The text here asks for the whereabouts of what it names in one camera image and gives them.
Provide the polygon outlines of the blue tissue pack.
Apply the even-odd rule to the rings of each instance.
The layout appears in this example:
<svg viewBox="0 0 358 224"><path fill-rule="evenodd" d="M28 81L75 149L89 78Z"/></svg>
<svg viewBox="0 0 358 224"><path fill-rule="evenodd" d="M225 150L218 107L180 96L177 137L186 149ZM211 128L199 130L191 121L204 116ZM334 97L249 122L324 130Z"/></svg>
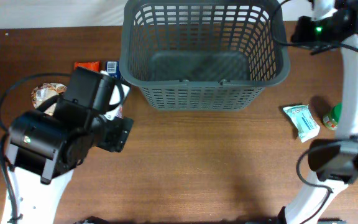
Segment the blue tissue pack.
<svg viewBox="0 0 358 224"><path fill-rule="evenodd" d="M119 71L119 62L118 61L107 61L106 62L106 72L110 77L114 77L118 80L121 79L121 73ZM123 118L122 115L122 106L117 107L113 111L108 111L106 113L107 119L113 120L113 115L117 118Z"/></svg>

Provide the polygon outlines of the orange pasta packet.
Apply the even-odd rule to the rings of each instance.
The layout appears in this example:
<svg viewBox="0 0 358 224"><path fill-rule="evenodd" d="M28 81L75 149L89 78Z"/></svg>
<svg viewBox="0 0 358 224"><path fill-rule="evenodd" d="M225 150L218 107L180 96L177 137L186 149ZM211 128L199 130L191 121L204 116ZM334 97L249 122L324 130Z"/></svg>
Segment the orange pasta packet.
<svg viewBox="0 0 358 224"><path fill-rule="evenodd" d="M100 71L100 61L96 62L75 62L74 69L77 69L78 67L86 68L88 70L92 70L95 72Z"/></svg>

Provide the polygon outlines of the grey plastic basket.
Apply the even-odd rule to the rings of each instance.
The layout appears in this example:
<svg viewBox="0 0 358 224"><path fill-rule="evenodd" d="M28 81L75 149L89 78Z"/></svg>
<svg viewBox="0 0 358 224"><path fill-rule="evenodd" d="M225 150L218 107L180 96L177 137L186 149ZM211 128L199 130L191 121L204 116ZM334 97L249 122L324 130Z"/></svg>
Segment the grey plastic basket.
<svg viewBox="0 0 358 224"><path fill-rule="evenodd" d="M131 0L119 69L158 110L241 110L288 76L277 38L277 1Z"/></svg>

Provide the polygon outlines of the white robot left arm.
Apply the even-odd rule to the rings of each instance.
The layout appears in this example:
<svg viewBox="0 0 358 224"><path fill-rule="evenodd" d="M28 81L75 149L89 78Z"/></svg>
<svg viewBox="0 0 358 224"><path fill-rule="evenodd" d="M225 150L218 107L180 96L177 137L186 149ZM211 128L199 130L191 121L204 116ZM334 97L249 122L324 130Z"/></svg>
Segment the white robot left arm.
<svg viewBox="0 0 358 224"><path fill-rule="evenodd" d="M119 118L131 85L76 68L64 93L4 128L0 166L7 188L3 223L52 223L74 170L98 147L124 149L133 120Z"/></svg>

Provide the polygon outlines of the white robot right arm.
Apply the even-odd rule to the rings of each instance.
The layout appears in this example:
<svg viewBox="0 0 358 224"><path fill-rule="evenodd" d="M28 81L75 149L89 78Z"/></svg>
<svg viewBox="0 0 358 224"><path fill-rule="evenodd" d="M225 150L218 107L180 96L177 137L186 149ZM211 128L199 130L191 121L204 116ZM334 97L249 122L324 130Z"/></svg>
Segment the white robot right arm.
<svg viewBox="0 0 358 224"><path fill-rule="evenodd" d="M313 14L300 17L290 40L276 44L320 54L339 49L343 60L342 100L329 114L334 139L316 139L302 155L310 172L283 207L277 223L319 223L334 198L358 179L358 1L313 1Z"/></svg>

